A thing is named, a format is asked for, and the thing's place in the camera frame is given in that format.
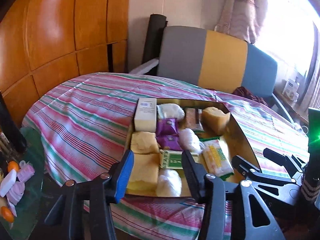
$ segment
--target dark red cloth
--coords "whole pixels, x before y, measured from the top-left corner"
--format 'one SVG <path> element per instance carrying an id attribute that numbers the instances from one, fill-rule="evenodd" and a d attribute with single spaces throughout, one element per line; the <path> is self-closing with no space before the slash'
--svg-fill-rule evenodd
<path id="1" fill-rule="evenodd" d="M 255 96 L 249 90 L 247 90 L 245 87 L 236 88 L 235 91 L 233 91 L 232 94 L 236 95 L 236 96 L 243 97 L 243 98 L 247 98 L 247 99 L 250 99 L 252 101 L 259 102 L 259 103 L 262 103 L 262 104 L 268 106 L 268 104 L 264 101 L 263 98 Z"/>

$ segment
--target cake slice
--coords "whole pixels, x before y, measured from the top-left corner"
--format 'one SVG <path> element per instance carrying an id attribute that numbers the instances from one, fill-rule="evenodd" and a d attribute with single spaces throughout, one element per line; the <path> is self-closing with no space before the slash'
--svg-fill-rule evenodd
<path id="1" fill-rule="evenodd" d="M 135 154 L 158 153 L 159 146 L 153 132 L 134 132 L 131 137 L 130 149 Z"/>
<path id="2" fill-rule="evenodd" d="M 202 111 L 202 119 L 218 136 L 225 132 L 231 113 L 225 114 L 216 107 L 207 107 Z"/>
<path id="3" fill-rule="evenodd" d="M 159 153 L 134 154 L 134 165 L 127 189 L 153 191 L 157 188 Z"/>

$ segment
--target chair armrest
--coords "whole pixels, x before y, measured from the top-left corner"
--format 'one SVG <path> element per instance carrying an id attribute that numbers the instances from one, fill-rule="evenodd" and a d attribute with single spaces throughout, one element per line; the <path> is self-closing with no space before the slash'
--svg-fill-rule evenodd
<path id="1" fill-rule="evenodd" d="M 282 103 L 279 101 L 278 98 L 276 98 L 276 96 L 272 93 L 272 99 L 275 103 L 275 105 L 280 109 L 281 111 L 281 115 L 287 119 L 290 123 L 294 123 L 292 117 L 289 115 L 287 109 L 284 108 L 284 106 L 282 105 Z"/>
<path id="2" fill-rule="evenodd" d="M 159 59 L 154 58 L 152 60 L 147 61 L 146 63 L 143 63 L 139 67 L 136 67 L 135 69 L 130 71 L 129 74 L 143 75 L 143 74 L 149 72 L 154 67 L 156 67 L 158 64 L 159 64 Z"/>

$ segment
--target cardboard box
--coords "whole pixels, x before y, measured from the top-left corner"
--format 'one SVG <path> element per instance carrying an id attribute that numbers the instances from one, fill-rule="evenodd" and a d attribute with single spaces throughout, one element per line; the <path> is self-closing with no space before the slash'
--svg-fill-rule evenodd
<path id="1" fill-rule="evenodd" d="M 182 170 L 181 154 L 180 151 L 160 150 L 160 168 Z M 197 163 L 199 155 L 192 152 L 191 155 Z"/>
<path id="2" fill-rule="evenodd" d="M 214 106 L 224 113 L 228 113 L 228 109 L 222 104 L 212 101 L 201 101 L 201 100 L 190 100 L 190 99 L 172 99 L 172 98 L 157 98 L 157 105 L 166 104 L 166 103 L 174 103 L 182 108 L 191 107 L 191 108 L 199 108 L 205 109 L 206 107 Z M 205 123 L 203 123 L 203 127 L 205 132 L 197 134 L 200 138 L 212 138 L 217 136 Z M 132 119 L 132 124 L 129 126 L 127 139 L 125 143 L 124 150 L 130 149 L 131 135 L 135 131 L 134 121 Z M 226 132 L 223 135 L 224 140 L 228 144 L 229 149 L 229 160 L 231 161 L 232 157 L 235 155 L 239 155 L 243 157 L 245 160 L 252 163 L 254 166 L 260 168 L 257 158 L 246 138 L 243 131 L 241 130 L 239 124 L 236 119 L 231 114 L 230 121 L 226 127 Z M 204 158 L 202 155 L 199 155 L 198 162 L 201 163 L 206 170 L 208 170 Z M 184 176 L 184 172 L 182 169 L 177 169 L 181 179 L 182 179 L 182 192 L 184 192 L 181 197 L 157 197 L 155 192 L 139 192 L 139 191 L 127 191 L 125 198 L 130 199 L 132 201 L 138 201 L 143 203 L 181 203 L 182 201 L 187 201 L 191 199 L 190 191 L 188 190 L 188 184 L 186 182 L 186 178 Z M 244 177 L 242 174 L 239 174 L 235 171 L 235 174 L 230 176 L 227 181 L 239 183 L 243 180 Z"/>
<path id="3" fill-rule="evenodd" d="M 157 125 L 157 99 L 140 98 L 134 115 L 136 131 L 156 132 Z"/>

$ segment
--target windowsill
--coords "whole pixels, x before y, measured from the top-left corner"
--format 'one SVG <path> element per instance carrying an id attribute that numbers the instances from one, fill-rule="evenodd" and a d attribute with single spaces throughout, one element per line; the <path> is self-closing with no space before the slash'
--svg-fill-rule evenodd
<path id="1" fill-rule="evenodd" d="M 283 106 L 287 109 L 292 119 L 296 121 L 301 121 L 306 125 L 309 125 L 308 116 L 301 114 L 299 111 L 299 105 L 295 102 L 291 101 L 290 99 L 283 96 L 279 91 L 274 90 L 275 96 L 281 101 Z"/>

